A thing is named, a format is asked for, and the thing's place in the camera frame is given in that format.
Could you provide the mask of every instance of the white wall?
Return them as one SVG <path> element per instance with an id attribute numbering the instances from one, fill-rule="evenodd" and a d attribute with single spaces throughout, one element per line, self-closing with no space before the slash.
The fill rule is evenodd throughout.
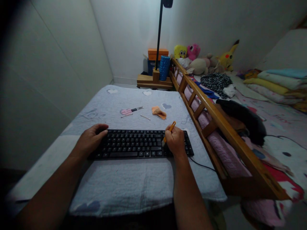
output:
<path id="1" fill-rule="evenodd" d="M 91 0 L 91 4 L 114 81 L 136 79 L 146 66 L 142 54 L 157 46 L 160 1 Z M 305 0 L 174 0 L 171 9 L 163 9 L 160 47 L 173 53 L 177 44 L 198 43 L 200 56 L 221 55 L 240 39 L 233 65 L 235 70 L 249 69 L 306 11 Z"/>
<path id="2" fill-rule="evenodd" d="M 89 1 L 26 1 L 1 64 L 2 167 L 29 169 L 112 80 Z"/>
<path id="3" fill-rule="evenodd" d="M 258 69 L 307 68 L 307 29 L 290 30 L 257 65 Z"/>

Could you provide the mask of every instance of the pink plush toy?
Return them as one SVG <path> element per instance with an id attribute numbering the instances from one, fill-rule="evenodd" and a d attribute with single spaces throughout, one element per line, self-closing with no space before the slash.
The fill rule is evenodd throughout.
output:
<path id="1" fill-rule="evenodd" d="M 201 49 L 197 44 L 193 44 L 192 46 L 188 46 L 187 57 L 191 61 L 194 61 L 198 57 L 200 51 L 201 51 Z"/>

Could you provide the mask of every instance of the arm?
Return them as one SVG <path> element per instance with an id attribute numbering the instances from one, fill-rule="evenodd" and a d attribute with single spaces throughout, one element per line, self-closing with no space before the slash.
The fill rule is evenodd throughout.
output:
<path id="1" fill-rule="evenodd" d="M 16 220 L 22 228 L 59 227 L 69 208 L 84 162 L 108 131 L 96 133 L 107 128 L 108 125 L 96 124 L 83 132 L 67 159 L 17 215 Z"/>
<path id="2" fill-rule="evenodd" d="M 184 132 L 174 127 L 166 128 L 166 143 L 176 164 L 174 205 L 178 229 L 213 229 L 204 200 L 196 184 L 188 157 L 185 153 Z"/>

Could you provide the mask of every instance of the lamp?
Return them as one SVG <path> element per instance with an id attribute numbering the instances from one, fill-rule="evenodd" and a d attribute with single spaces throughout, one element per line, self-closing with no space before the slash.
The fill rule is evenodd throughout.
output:
<path id="1" fill-rule="evenodd" d="M 166 81 L 160 81 L 159 76 L 160 72 L 157 69 L 158 68 L 158 58 L 159 58 L 159 46 L 160 46 L 160 35 L 161 35 L 161 22 L 162 22 L 162 11 L 163 6 L 165 8 L 172 8 L 173 6 L 173 0 L 161 0 L 160 4 L 160 19 L 159 19 L 159 31 L 158 31 L 158 44 L 157 44 L 157 57 L 155 62 L 155 67 L 153 69 L 153 75 L 147 76 L 147 75 L 138 75 L 137 79 L 137 87 L 149 87 L 149 88 L 166 88 L 171 89 L 173 87 L 173 83 L 170 80 L 170 78 L 167 78 Z"/>

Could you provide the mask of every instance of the small stick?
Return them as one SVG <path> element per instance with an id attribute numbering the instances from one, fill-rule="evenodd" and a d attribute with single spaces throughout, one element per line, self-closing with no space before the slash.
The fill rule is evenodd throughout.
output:
<path id="1" fill-rule="evenodd" d="M 125 116 L 122 116 L 121 118 L 123 118 L 123 117 L 126 117 L 126 116 L 130 116 L 130 115 L 133 115 L 133 113 L 131 113 L 131 114 L 128 114 L 128 115 L 125 115 Z"/>
<path id="2" fill-rule="evenodd" d="M 145 116 L 141 115 L 141 117 L 145 117 Z M 148 119 L 148 120 L 150 120 L 148 117 L 145 117 L 145 118 Z"/>

